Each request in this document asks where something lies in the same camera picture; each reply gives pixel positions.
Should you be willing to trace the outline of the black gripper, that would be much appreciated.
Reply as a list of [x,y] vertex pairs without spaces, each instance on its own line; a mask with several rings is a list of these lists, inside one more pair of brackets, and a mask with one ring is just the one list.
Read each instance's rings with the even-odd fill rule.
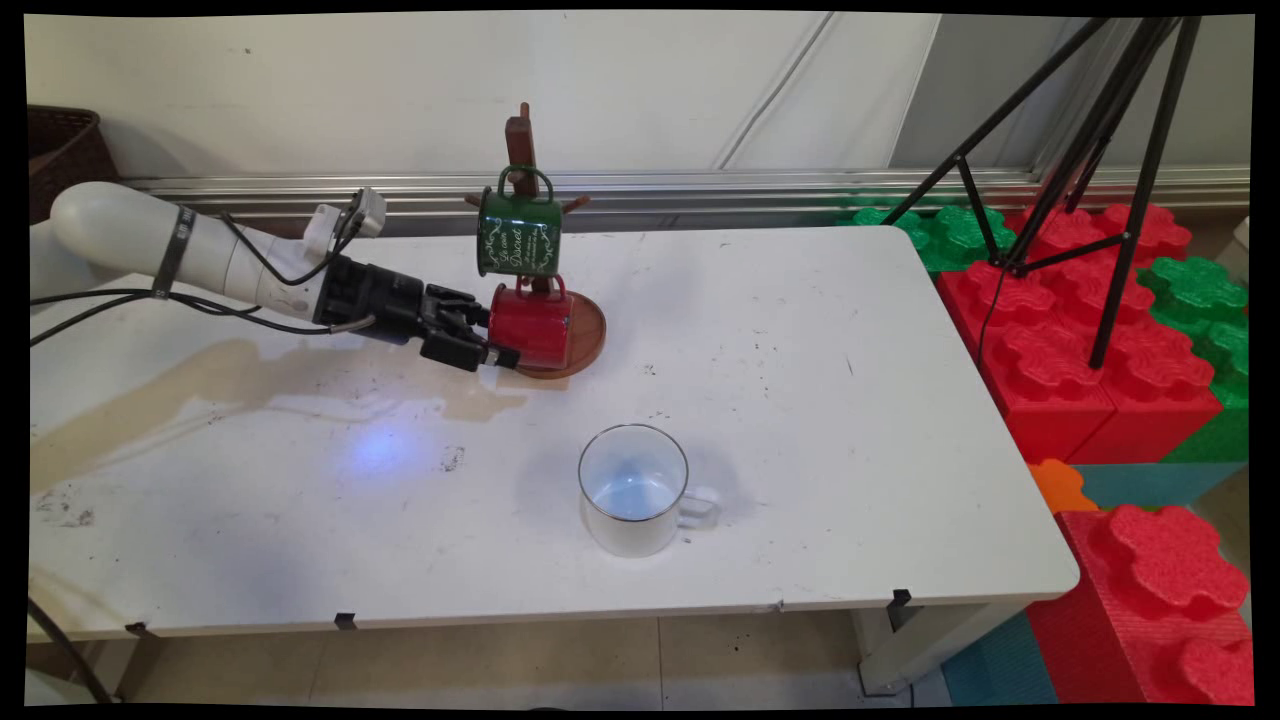
[[490,316],[471,293],[338,256],[323,273],[314,322],[390,345],[420,338],[421,357],[465,372],[516,369],[517,350],[472,333],[488,329]]

